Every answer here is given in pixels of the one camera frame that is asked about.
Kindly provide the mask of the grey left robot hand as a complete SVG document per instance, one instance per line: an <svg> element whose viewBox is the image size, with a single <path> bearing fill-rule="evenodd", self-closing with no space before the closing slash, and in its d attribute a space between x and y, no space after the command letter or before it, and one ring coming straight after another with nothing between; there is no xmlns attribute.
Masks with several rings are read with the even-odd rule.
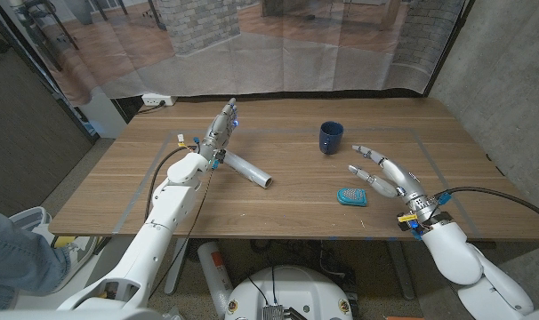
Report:
<svg viewBox="0 0 539 320"><path fill-rule="evenodd" d="M237 125L236 99L231 98L207 128L198 154L211 164L217 155L227 147L230 136Z"/></svg>

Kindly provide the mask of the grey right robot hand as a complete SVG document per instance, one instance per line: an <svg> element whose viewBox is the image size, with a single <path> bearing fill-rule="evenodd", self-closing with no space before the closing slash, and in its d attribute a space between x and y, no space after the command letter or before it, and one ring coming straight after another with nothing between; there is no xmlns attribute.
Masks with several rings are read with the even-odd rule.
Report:
<svg viewBox="0 0 539 320"><path fill-rule="evenodd" d="M360 167L349 165L349 171L367 182L376 192L388 198L399 198L409 208L422 227L430 229L435 224L447 224L453 218L439 209L439 202L428 197L420 181L405 167L388 157L365 146L353 145L352 148L378 164L386 178L394 184L370 174Z"/></svg>

